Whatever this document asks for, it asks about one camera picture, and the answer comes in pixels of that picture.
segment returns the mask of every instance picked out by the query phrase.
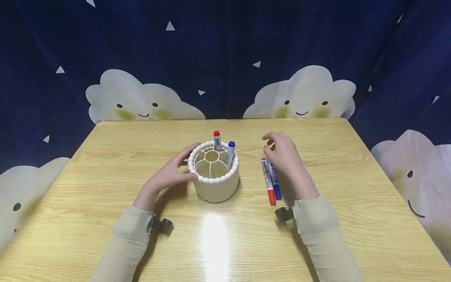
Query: sleeve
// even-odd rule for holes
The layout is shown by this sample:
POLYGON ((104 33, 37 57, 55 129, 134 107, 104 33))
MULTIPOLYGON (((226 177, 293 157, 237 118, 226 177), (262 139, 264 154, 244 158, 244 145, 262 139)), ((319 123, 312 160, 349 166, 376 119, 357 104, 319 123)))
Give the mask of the sleeve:
POLYGON ((295 201, 293 214, 319 281, 364 281, 326 197, 295 201))
POLYGON ((91 282, 131 282, 149 243, 147 225, 153 212, 130 206, 119 218, 91 282))

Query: left hand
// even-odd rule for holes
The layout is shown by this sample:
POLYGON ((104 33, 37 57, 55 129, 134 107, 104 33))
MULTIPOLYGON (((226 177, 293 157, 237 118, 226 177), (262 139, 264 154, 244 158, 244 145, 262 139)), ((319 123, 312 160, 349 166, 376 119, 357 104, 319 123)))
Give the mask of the left hand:
POLYGON ((139 191, 133 206, 151 211, 158 194, 165 188, 172 187, 178 183, 197 179, 195 173, 179 173, 178 168, 184 165, 184 160, 190 153, 200 145, 200 142, 183 149, 177 156, 170 159, 156 174, 154 174, 139 191))

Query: table surface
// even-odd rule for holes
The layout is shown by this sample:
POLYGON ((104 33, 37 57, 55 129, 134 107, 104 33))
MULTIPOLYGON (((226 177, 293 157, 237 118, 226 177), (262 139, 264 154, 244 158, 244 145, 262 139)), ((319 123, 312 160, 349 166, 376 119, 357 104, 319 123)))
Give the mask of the table surface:
POLYGON ((344 119, 101 122, 66 165, 0 258, 0 281, 88 281, 111 231, 143 183, 182 148, 233 139, 240 182, 232 198, 208 203, 192 183, 162 194, 170 236, 153 232, 140 281, 315 281, 293 221, 270 206, 261 158, 268 131, 297 145, 305 166, 335 208, 366 281, 447 281, 451 268, 344 119))

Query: red marker cap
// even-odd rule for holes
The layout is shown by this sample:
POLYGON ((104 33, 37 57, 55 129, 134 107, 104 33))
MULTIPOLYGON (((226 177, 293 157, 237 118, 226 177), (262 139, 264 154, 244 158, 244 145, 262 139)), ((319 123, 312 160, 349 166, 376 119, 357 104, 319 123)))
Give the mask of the red marker cap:
POLYGON ((276 205, 276 195, 274 195, 274 190, 268 190, 269 204, 271 206, 276 205))

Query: ribbed pen holder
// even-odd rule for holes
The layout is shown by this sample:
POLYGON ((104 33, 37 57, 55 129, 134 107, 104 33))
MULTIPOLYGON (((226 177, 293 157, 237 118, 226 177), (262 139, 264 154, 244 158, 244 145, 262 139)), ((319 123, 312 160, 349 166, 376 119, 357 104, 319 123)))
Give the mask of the ribbed pen holder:
POLYGON ((189 172, 196 173, 194 180, 197 194, 211 203, 218 203, 230 198, 238 187, 238 153, 233 156, 232 168, 227 171, 227 143, 222 142, 222 152, 214 149, 214 141, 200 144, 188 158, 189 172))

